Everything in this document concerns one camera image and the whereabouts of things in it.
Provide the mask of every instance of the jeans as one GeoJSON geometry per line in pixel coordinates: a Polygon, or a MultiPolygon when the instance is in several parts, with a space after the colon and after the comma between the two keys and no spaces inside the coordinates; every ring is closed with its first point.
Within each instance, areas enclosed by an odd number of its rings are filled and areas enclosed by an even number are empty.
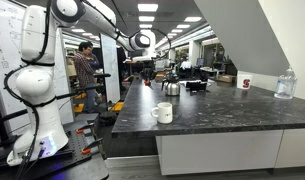
{"type": "MultiPolygon", "coordinates": [[[[85,87],[94,87],[94,83],[87,84],[85,87]]],[[[95,106],[94,106],[94,99],[96,97],[96,91],[95,89],[90,89],[86,90],[86,97],[85,97],[85,103],[83,107],[83,112],[86,113],[93,113],[95,111],[95,106]]]]}

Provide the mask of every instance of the whiteboard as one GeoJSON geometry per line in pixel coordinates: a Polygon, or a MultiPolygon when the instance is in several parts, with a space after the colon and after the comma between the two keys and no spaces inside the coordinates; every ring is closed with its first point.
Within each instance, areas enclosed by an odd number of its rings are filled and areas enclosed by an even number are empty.
{"type": "Polygon", "coordinates": [[[120,100],[120,84],[116,42],[114,39],[101,34],[101,47],[104,73],[111,74],[105,78],[107,102],[117,103],[120,100]]]}
{"type": "MultiPolygon", "coordinates": [[[[25,105],[13,98],[3,89],[4,74],[16,69],[21,65],[21,25],[24,15],[24,8],[19,7],[9,1],[0,0],[0,109],[4,114],[10,114],[22,109],[25,105]]],[[[70,92],[68,77],[66,74],[65,54],[62,46],[61,30],[57,31],[54,68],[54,86],[57,95],[70,92]]],[[[11,89],[19,94],[16,89],[15,81],[19,73],[13,75],[9,80],[11,89]]],[[[58,101],[59,107],[68,99],[58,101]]],[[[62,123],[74,121],[72,103],[69,102],[60,110],[62,123]]],[[[9,130],[17,129],[30,122],[28,115],[23,115],[9,121],[9,130]]],[[[29,126],[14,132],[13,134],[22,134],[29,126]]]]}

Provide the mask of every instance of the bottle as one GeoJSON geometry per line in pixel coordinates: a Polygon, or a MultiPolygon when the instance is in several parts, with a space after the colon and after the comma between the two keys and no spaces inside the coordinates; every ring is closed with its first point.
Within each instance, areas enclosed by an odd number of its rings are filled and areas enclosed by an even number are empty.
{"type": "Polygon", "coordinates": [[[277,88],[274,93],[274,97],[280,99],[292,99],[295,87],[297,83],[297,78],[291,67],[286,70],[286,75],[282,75],[278,79],[277,88]]]}
{"type": "Polygon", "coordinates": [[[219,75],[220,75],[220,72],[219,72],[219,69],[216,70],[216,79],[219,79],[219,75]]]}

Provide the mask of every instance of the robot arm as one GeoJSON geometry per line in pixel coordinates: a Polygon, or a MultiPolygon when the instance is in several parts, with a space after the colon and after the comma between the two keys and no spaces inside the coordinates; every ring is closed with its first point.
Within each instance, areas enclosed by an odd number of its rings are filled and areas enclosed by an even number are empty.
{"type": "Polygon", "coordinates": [[[68,142],[61,125],[53,88],[58,27],[71,27],[79,20],[85,19],[97,26],[98,33],[114,38],[128,51],[151,49],[150,47],[154,48],[153,43],[155,43],[155,38],[152,43],[149,36],[145,34],[136,33],[126,36],[120,32],[115,26],[114,13],[99,0],[49,1],[51,3],[48,4],[47,10],[40,6],[29,6],[22,23],[22,61],[28,65],[24,66],[26,68],[20,72],[16,84],[21,99],[28,102],[25,104],[27,104],[32,126],[15,142],[13,151],[7,159],[10,166],[25,164],[22,165],[22,169],[29,161],[53,156],[68,142]]]}
{"type": "Polygon", "coordinates": [[[132,60],[135,61],[150,61],[156,57],[155,52],[155,34],[151,30],[144,30],[141,32],[150,39],[150,47],[143,50],[143,56],[134,57],[132,60]]]}
{"type": "Polygon", "coordinates": [[[117,29],[115,25],[116,18],[114,12],[101,1],[68,1],[70,2],[67,2],[67,0],[55,0],[52,2],[52,14],[61,25],[70,27],[76,24],[67,22],[67,19],[70,18],[67,16],[71,16],[73,14],[66,13],[67,8],[70,8],[70,11],[79,12],[79,16],[81,16],[75,17],[75,22],[78,20],[86,20],[91,22],[97,26],[97,32],[115,39],[127,51],[142,50],[150,46],[150,39],[148,36],[141,33],[137,33],[133,36],[126,36],[119,29],[117,29]]]}

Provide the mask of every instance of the man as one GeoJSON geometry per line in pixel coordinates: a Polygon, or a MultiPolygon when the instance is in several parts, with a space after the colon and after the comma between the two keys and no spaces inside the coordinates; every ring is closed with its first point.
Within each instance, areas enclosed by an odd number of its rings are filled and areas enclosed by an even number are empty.
{"type": "MultiPolygon", "coordinates": [[[[90,41],[88,41],[88,43],[91,46],[91,50],[93,50],[93,44],[90,41]]],[[[88,61],[93,70],[98,70],[100,68],[99,60],[96,55],[92,53],[92,51],[90,54],[85,56],[85,59],[88,61]]]]}
{"type": "MultiPolygon", "coordinates": [[[[75,55],[74,65],[79,80],[80,87],[94,87],[94,70],[87,62],[86,55],[92,52],[91,45],[88,42],[81,42],[79,52],[75,55]]],[[[86,99],[83,107],[83,112],[93,113],[95,111],[94,100],[96,97],[95,89],[86,90],[86,99]]]]}

